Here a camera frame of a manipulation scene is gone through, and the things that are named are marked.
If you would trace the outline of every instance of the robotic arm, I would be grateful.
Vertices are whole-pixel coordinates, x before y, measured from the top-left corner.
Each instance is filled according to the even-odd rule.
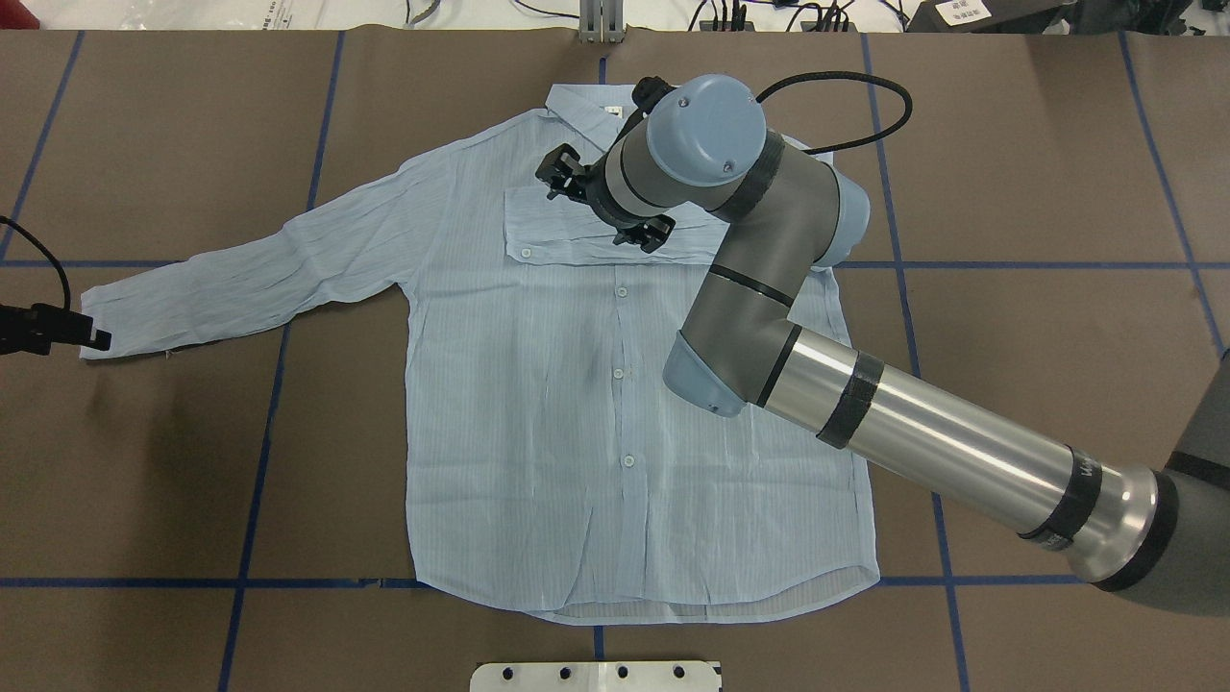
[[[862,236],[866,193],[768,129],[742,82],[657,77],[589,166],[563,145],[538,177],[589,204],[616,242],[653,251],[694,202],[731,226],[663,379],[717,415],[747,402],[1061,552],[1098,589],[1157,608],[1230,615],[1230,359],[1165,471],[1112,468],[788,318],[813,263]]]

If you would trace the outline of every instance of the metal bracket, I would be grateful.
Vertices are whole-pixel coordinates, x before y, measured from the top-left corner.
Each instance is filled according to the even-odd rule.
[[[581,0],[582,43],[621,43],[624,41],[624,0]]]
[[[111,332],[95,328],[93,317],[46,302],[30,307],[0,305],[0,356],[17,352],[47,356],[52,343],[108,352]]]
[[[721,692],[722,664],[706,661],[597,661],[486,664],[470,692]]]

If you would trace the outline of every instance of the striped shirt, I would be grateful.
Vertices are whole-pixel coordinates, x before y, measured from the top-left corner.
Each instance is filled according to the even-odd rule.
[[[546,108],[268,237],[92,288],[82,310],[114,339],[82,358],[253,333],[397,284],[419,580],[572,624],[760,622],[867,589],[879,573],[866,463],[662,383],[724,224],[681,206],[646,254],[535,181],[562,141],[584,160],[611,144],[621,119],[606,106],[631,113],[631,87],[557,85]],[[829,269],[791,316],[849,342]]]

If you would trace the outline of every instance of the electrical cable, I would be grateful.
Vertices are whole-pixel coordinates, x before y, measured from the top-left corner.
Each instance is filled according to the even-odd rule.
[[[910,23],[910,16],[905,14],[905,7],[902,5],[902,0],[897,0],[897,6],[894,7],[888,0],[879,0],[879,4],[888,7],[897,15],[897,21],[902,22],[902,31]]]
[[[879,141],[881,139],[888,136],[889,134],[902,129],[903,125],[910,119],[910,113],[914,112],[914,100],[910,98],[910,92],[905,90],[904,86],[897,84],[895,81],[887,80],[881,76],[863,74],[863,73],[847,73],[840,70],[833,71],[820,71],[820,73],[802,73],[793,76],[787,76],[771,84],[768,88],[756,96],[758,103],[764,103],[774,93],[791,86],[793,84],[800,84],[803,81],[824,81],[824,80],[847,80],[847,81],[861,81],[873,86],[881,86],[887,88],[902,97],[902,117],[897,118],[897,122],[888,125],[887,128],[862,139],[852,139],[850,141],[843,141],[841,144],[833,144],[829,146],[818,146],[815,149],[804,149],[804,154],[824,154],[825,151],[839,151],[841,149],[854,149],[855,146],[862,146],[863,144],[871,144],[873,141]]]
[[[413,17],[411,17],[410,16],[410,0],[406,0],[406,26],[411,26],[412,27],[412,26],[417,25],[418,22],[421,22],[421,21],[426,20],[427,17],[434,15],[435,10],[439,10],[439,9],[440,9],[440,0],[432,0],[432,4],[428,5],[426,10],[423,10],[422,12],[419,12],[419,14],[415,15]]]
[[[815,23],[815,26],[813,26],[811,28],[811,31],[820,31],[820,32],[824,32],[824,31],[831,31],[831,32],[845,31],[845,28],[843,28],[843,25],[846,25],[846,26],[850,25],[850,15],[846,12],[846,9],[850,5],[854,5],[854,1],[855,0],[850,0],[845,5],[840,5],[839,6],[838,5],[838,0],[833,0],[833,2],[829,4],[828,9],[825,10],[824,17],[820,18],[820,21],[818,21]]]
[[[4,224],[16,230],[18,235],[21,235],[22,237],[28,240],[31,245],[37,247],[38,251],[42,252],[44,257],[47,257],[47,261],[50,262],[53,267],[55,267],[55,273],[60,274],[60,286],[64,289],[64,309],[65,310],[70,309],[73,306],[73,290],[69,288],[69,277],[68,274],[64,273],[64,267],[60,264],[60,261],[55,258],[55,254],[52,254],[52,251],[48,250],[46,245],[39,242],[38,238],[34,237],[28,230],[21,227],[21,225],[17,224],[17,221],[10,219],[9,216],[0,216],[0,224]]]
[[[815,4],[815,2],[803,2],[802,5],[800,5],[800,6],[798,6],[798,7],[797,7],[797,9],[795,10],[795,14],[793,14],[793,15],[791,15],[791,17],[790,17],[790,23],[787,23],[787,25],[786,25],[786,31],[790,31],[790,29],[795,28],[795,20],[797,20],[797,18],[798,18],[798,15],[801,15],[801,14],[803,12],[803,10],[807,10],[807,9],[812,9],[812,10],[815,10],[815,23],[817,23],[817,25],[818,25],[818,23],[820,23],[820,12],[822,12],[822,11],[824,11],[824,9],[823,9],[823,7],[820,7],[820,6],[819,6],[818,4]]]
[[[513,0],[513,5],[518,5],[520,7],[525,7],[526,10],[529,10],[531,12],[538,12],[540,15],[546,15],[549,17],[563,17],[563,18],[567,18],[567,20],[579,20],[581,18],[581,15],[569,15],[568,12],[555,12],[552,10],[540,10],[540,9],[538,9],[538,7],[533,6],[533,5],[526,5],[522,0]]]
[[[688,22],[688,31],[691,31],[696,26],[696,18],[700,17],[700,11],[705,9],[705,5],[713,7],[713,28],[717,28],[717,4],[713,0],[700,0],[700,5],[696,5],[696,11],[692,12],[692,20]]]

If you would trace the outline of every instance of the black clamp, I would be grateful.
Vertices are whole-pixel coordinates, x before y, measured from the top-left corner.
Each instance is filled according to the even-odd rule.
[[[642,77],[641,81],[636,82],[632,87],[632,102],[636,107],[646,113],[652,113],[653,107],[662,101],[667,93],[674,91],[675,87],[670,86],[667,80],[661,76],[647,76]]]
[[[544,156],[534,177],[551,188],[546,193],[547,199],[563,194],[573,202],[588,202],[585,181],[589,178],[589,168],[582,165],[581,154],[568,144],[561,144]]]
[[[0,355],[25,352],[46,356],[52,343],[111,349],[111,332],[95,329],[93,317],[46,302],[30,307],[0,305]]]
[[[675,219],[659,214],[652,219],[646,219],[641,225],[621,227],[615,234],[615,245],[631,242],[640,245],[642,252],[653,252],[670,237],[670,231],[675,227]]]
[[[589,204],[589,195],[585,186],[589,184],[590,167],[581,162],[581,154],[568,144],[561,144],[547,154],[534,177],[545,182],[550,187],[546,193],[547,199],[555,199],[563,194],[573,202]],[[616,227],[615,245],[631,242],[641,247],[643,252],[653,252],[670,237],[670,231],[675,227],[675,220],[667,215],[657,215],[642,222],[627,227]]]

